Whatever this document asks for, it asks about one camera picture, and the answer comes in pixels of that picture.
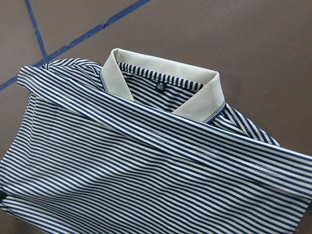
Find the striped polo shirt white collar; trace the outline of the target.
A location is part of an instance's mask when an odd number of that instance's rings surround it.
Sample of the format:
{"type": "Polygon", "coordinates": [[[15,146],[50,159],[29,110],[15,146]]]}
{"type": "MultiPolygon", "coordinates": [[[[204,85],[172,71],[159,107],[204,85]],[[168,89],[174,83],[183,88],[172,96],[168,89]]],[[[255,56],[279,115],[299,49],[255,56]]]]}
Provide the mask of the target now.
{"type": "Polygon", "coordinates": [[[226,103],[219,73],[114,49],[22,67],[0,207],[47,234],[291,234],[312,158],[226,103]]]}

